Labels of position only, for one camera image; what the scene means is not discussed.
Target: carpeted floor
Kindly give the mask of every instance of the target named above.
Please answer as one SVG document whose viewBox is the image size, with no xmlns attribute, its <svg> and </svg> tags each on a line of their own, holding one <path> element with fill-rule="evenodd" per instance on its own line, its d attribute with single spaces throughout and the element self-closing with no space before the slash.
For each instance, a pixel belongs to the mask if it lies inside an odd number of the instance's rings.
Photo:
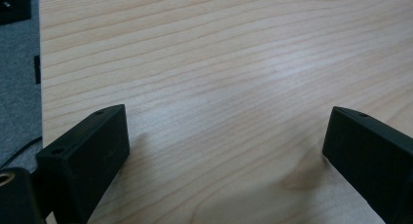
<svg viewBox="0 0 413 224">
<path fill-rule="evenodd" d="M 0 167 L 42 136 L 41 85 L 34 69 L 40 55 L 38 0 L 31 0 L 31 7 L 31 19 L 0 26 Z M 34 171 L 34 154 L 41 148 L 38 140 L 8 167 Z"/>
</svg>

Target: black cable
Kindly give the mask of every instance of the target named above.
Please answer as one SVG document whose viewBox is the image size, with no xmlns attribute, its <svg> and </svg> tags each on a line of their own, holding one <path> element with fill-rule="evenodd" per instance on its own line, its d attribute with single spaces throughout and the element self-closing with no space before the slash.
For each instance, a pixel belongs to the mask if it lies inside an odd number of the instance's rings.
<svg viewBox="0 0 413 224">
<path fill-rule="evenodd" d="M 5 168 L 6 166 L 8 166 L 12 161 L 14 161 L 18 156 L 20 156 L 24 151 L 26 151 L 28 148 L 30 148 L 30 146 L 32 146 L 33 144 L 39 142 L 40 140 L 42 140 L 43 137 L 37 137 L 33 140 L 31 140 L 30 142 L 28 142 L 26 145 L 22 146 L 12 157 L 9 158 L 9 160 L 6 161 L 6 163 L 4 163 L 0 169 Z"/>
</svg>

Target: gray carpet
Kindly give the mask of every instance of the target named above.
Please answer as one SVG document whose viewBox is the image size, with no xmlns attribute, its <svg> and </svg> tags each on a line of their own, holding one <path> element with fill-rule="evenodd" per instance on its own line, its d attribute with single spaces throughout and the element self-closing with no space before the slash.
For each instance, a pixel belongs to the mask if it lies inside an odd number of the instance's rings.
<svg viewBox="0 0 413 224">
<path fill-rule="evenodd" d="M 39 6 L 31 0 L 31 19 L 0 26 L 0 166 L 42 136 L 41 87 L 35 82 L 34 60 L 40 55 Z M 31 145 L 8 167 L 36 168 Z"/>
</svg>

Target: wood grain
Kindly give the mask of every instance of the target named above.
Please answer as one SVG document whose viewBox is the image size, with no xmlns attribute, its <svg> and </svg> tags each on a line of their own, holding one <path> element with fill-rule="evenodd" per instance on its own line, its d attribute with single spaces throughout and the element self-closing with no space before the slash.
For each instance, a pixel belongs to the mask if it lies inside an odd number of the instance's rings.
<svg viewBox="0 0 413 224">
<path fill-rule="evenodd" d="M 383 223 L 320 153 L 332 106 L 413 135 L 413 0 L 41 0 L 44 139 L 125 103 L 91 223 Z"/>
</svg>

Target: wooden table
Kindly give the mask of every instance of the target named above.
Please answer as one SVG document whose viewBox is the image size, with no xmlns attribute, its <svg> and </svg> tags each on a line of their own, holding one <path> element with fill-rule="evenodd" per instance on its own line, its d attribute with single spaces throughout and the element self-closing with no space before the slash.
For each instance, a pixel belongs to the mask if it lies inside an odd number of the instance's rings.
<svg viewBox="0 0 413 224">
<path fill-rule="evenodd" d="M 125 103 L 91 223 L 383 223 L 320 148 L 334 105 L 413 135 L 413 0 L 41 0 L 45 144 Z"/>
</svg>

